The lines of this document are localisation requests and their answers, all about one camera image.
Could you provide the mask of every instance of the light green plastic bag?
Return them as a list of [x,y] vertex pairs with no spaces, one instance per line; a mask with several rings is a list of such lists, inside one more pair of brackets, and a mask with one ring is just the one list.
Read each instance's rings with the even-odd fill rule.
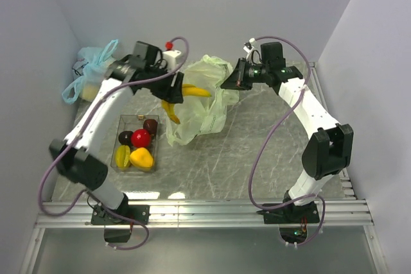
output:
[[212,96],[185,96],[183,104],[175,105],[175,115],[180,119],[180,124],[166,119],[166,136],[171,146],[174,142],[188,144],[197,135],[222,131],[227,118],[227,105],[236,104],[239,100],[237,90],[220,88],[231,73],[232,65],[229,62],[208,55],[187,67],[183,83],[206,89]]

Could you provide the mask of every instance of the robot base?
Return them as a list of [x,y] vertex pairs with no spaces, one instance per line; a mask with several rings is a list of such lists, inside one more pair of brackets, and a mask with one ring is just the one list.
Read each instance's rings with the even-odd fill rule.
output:
[[[144,225],[148,223],[148,217],[150,215],[149,205],[129,205],[128,217],[136,221],[141,222]],[[130,239],[132,226],[129,222],[122,219],[114,218],[107,213],[104,208],[99,205],[95,205],[91,217],[92,225],[130,225],[130,229],[104,229],[104,240],[108,243],[126,243]]]
[[[290,201],[291,198],[288,195],[288,191],[284,196],[283,202]],[[271,207],[274,205],[279,205],[281,203],[266,203],[263,204],[264,207]],[[317,205],[314,201],[307,203],[306,205],[295,205],[294,203],[282,207],[276,210],[260,210],[257,211],[258,214],[263,215],[264,224],[299,224],[301,220],[304,219],[306,223],[319,223],[320,216]]]

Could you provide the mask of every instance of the glass panel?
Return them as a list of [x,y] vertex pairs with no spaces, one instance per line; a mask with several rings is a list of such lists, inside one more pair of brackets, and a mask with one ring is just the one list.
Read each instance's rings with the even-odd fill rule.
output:
[[151,233],[142,248],[115,252],[105,247],[101,229],[49,229],[34,273],[376,273],[362,227],[325,227],[297,250],[279,241],[277,228]]
[[[296,65],[306,76],[302,63],[288,65]],[[89,104],[81,102],[77,121]],[[258,149],[272,125],[288,108],[272,89],[254,84],[252,90],[240,92],[239,103],[228,107],[227,120],[220,133],[197,136],[187,146],[175,144],[171,147],[166,137],[166,114],[160,100],[146,89],[139,90],[121,114],[159,115],[156,171],[131,175],[110,168],[110,179],[131,199],[248,198],[247,183]],[[109,166],[118,124],[118,120],[112,124],[100,149],[99,159]],[[292,114],[273,135],[261,157],[254,177],[256,198],[283,198],[302,171],[301,155],[307,141],[304,128]],[[79,185],[70,184],[60,176],[53,201],[72,201],[80,189]],[[324,186],[322,194],[327,199],[344,197],[338,176]]]

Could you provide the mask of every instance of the plastic bag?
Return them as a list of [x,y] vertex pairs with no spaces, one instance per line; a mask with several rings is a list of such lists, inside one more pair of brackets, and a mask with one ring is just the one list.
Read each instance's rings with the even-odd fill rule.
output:
[[63,91],[62,97],[67,104],[73,104],[78,97],[92,101],[100,89],[104,74],[109,65],[115,61],[111,57],[116,50],[118,40],[112,40],[106,47],[84,47],[77,53],[77,62],[73,65],[72,82]]
[[208,55],[184,71],[183,83],[206,89],[212,96],[185,96],[183,104],[175,105],[175,114],[180,119],[180,124],[166,119],[166,136],[171,146],[174,142],[188,144],[197,135],[222,131],[227,118],[227,105],[233,105],[239,100],[237,90],[220,88],[231,73],[232,65],[229,62]]

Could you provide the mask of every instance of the clear plastic container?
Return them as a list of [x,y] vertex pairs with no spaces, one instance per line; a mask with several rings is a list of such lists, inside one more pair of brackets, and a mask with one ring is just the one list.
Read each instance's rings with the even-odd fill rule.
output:
[[[151,134],[151,142],[150,145],[146,148],[151,156],[153,157],[153,166],[150,168],[143,168],[143,167],[135,167],[130,165],[129,167],[118,167],[116,164],[116,152],[118,148],[121,146],[121,143],[118,140],[118,136],[123,131],[136,131],[143,128],[144,121],[147,119],[154,119],[157,121],[157,130],[155,134]],[[158,115],[121,115],[120,121],[118,124],[117,135],[116,135],[116,142],[114,143],[113,154],[111,157],[111,167],[119,172],[119,173],[135,173],[135,172],[146,172],[151,173],[155,171],[156,159],[157,159],[157,136],[159,133],[159,116]],[[130,147],[131,152],[136,150],[135,147]]]

